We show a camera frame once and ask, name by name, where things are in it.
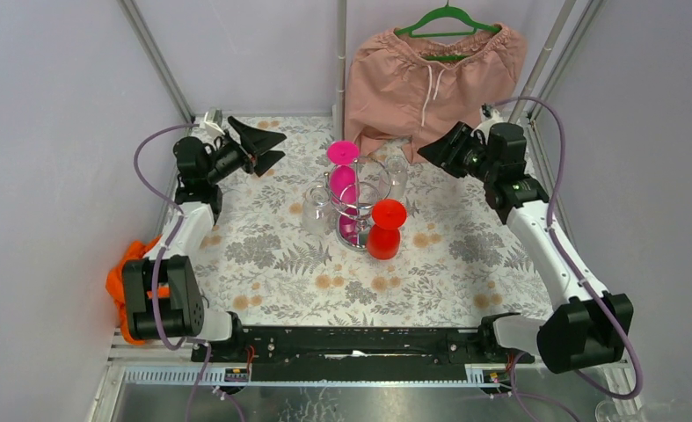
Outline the red plastic wine glass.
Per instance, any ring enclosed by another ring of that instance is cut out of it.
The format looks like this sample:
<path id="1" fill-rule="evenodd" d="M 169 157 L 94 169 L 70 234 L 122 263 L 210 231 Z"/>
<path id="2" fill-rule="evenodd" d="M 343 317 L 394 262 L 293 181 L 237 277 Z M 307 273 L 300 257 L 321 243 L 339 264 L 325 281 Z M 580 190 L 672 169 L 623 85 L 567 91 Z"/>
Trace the red plastic wine glass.
<path id="1" fill-rule="evenodd" d="M 400 229 L 407 220 L 404 205 L 393 199 L 378 201 L 372 210 L 374 225 L 368 233 L 367 251 L 376 259 L 388 260 L 397 255 Z"/>

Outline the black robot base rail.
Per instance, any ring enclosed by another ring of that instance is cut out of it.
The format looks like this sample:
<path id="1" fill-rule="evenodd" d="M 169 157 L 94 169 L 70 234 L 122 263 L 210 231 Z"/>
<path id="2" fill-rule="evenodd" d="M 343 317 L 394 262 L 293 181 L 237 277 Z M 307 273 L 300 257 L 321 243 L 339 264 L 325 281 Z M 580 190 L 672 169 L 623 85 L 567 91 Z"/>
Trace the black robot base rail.
<path id="1" fill-rule="evenodd" d="M 469 367 L 507 369 L 518 351 L 474 328 L 247 325 L 191 353 L 241 364 L 255 382 L 467 382 Z"/>

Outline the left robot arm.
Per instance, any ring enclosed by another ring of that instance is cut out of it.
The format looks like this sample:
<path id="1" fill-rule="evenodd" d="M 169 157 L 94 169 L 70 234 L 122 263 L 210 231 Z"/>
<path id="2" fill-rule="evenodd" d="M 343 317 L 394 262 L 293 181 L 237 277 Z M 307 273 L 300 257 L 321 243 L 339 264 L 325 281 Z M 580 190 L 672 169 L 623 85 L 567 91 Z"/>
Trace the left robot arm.
<path id="1" fill-rule="evenodd" d="M 221 215 L 220 182 L 235 171 L 264 175 L 285 156 L 277 147 L 287 137 L 234 117 L 227 122 L 222 128 L 220 114 L 210 112 L 197 126 L 212 136 L 211 143 L 190 135 L 174 143 L 178 184 L 172 196 L 149 188 L 171 215 L 157 242 L 120 269 L 122 330 L 131 341 L 160 340 L 171 350 L 185 341 L 212 342 L 226 361 L 244 353 L 246 340 L 235 331 L 235 315 L 206 310 L 192 256 Z"/>

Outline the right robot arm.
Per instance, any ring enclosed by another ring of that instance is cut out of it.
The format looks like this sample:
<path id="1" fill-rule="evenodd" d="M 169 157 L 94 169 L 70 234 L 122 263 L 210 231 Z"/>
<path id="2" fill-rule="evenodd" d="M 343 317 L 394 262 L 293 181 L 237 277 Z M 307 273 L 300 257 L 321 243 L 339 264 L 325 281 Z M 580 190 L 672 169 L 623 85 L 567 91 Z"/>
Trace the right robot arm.
<path id="1" fill-rule="evenodd" d="M 548 291 L 553 312 L 545 320 L 515 313 L 484 317 L 478 353 L 498 362 L 511 351 L 526 352 L 555 374 L 619 361 L 625 344 L 618 332 L 630 328 L 632 302 L 597 280 L 548 216 L 549 195 L 527 174 L 526 152 L 523 129 L 506 122 L 479 131 L 458 122 L 418 150 L 450 176 L 482 182 L 489 207 L 520 241 Z"/>

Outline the clear ribbed wine glass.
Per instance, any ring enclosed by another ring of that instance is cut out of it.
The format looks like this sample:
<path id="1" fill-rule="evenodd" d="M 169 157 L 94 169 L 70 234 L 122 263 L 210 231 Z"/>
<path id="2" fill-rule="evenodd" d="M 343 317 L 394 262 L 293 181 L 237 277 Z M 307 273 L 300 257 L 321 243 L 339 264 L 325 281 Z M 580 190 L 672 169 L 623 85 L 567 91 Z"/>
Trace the clear ribbed wine glass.
<path id="1" fill-rule="evenodd" d="M 382 187 L 389 194 L 389 199 L 401 200 L 407 186 L 408 162 L 403 156 L 388 156 L 384 168 Z"/>

